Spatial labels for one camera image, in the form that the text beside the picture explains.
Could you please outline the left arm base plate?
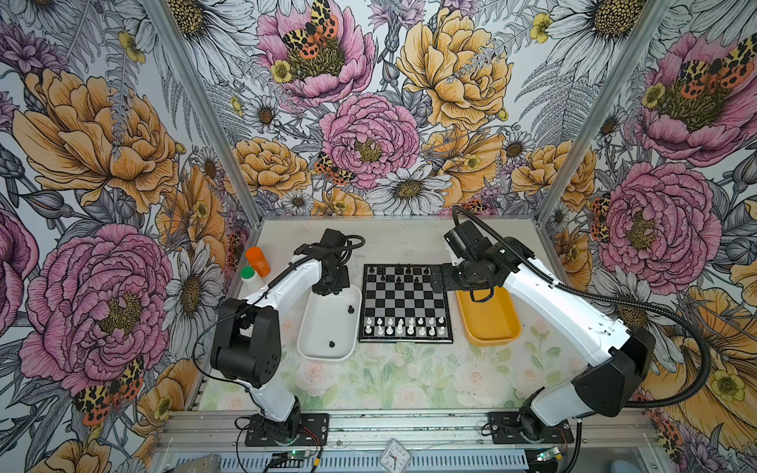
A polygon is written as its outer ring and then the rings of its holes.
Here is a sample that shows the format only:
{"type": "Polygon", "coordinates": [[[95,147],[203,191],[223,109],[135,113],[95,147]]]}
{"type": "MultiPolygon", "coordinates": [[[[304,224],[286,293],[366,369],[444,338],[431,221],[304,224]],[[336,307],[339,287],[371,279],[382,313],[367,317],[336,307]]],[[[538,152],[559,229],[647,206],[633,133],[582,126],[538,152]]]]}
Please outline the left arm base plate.
{"type": "Polygon", "coordinates": [[[255,414],[244,429],[246,447],[324,447],[327,443],[330,416],[305,413],[277,423],[255,414]]]}

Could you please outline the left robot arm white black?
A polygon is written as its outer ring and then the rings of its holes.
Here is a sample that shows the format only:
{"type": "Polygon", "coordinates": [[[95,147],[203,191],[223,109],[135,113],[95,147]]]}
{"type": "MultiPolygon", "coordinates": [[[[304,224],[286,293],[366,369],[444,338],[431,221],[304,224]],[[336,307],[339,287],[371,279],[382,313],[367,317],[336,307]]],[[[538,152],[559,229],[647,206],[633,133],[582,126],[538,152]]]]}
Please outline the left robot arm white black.
{"type": "Polygon", "coordinates": [[[319,242],[302,244],[288,266],[262,289],[223,303],[212,344],[211,368],[224,382],[241,385],[259,408],[256,431],[291,443],[304,430],[301,405],[277,371],[282,357],[280,315],[306,293],[339,295],[349,287],[347,263],[361,236],[327,229],[319,242]]]}

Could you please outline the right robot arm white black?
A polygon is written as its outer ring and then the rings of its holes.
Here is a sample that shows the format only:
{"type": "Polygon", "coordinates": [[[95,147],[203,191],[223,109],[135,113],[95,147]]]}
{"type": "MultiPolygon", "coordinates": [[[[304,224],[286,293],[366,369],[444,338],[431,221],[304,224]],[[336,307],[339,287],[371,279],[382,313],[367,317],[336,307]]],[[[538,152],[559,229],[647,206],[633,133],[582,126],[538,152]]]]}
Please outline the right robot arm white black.
{"type": "Polygon", "coordinates": [[[445,235],[453,260],[432,274],[437,291],[484,291],[503,288],[558,329],[585,362],[573,380],[543,387],[520,408],[512,429],[526,441],[544,441],[546,432],[570,418],[599,414],[615,417],[645,379],[654,337],[612,319],[560,282],[535,254],[515,238],[489,240],[464,221],[445,235]]]}

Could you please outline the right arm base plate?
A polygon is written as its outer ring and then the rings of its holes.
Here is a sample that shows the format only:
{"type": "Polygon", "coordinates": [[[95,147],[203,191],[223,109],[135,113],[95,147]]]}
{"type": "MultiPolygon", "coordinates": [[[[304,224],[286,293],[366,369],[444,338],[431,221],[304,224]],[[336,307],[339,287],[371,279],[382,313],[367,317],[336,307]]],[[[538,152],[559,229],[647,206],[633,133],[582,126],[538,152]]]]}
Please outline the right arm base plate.
{"type": "Polygon", "coordinates": [[[487,413],[487,431],[495,445],[567,445],[575,441],[567,420],[549,427],[515,410],[487,413]]]}

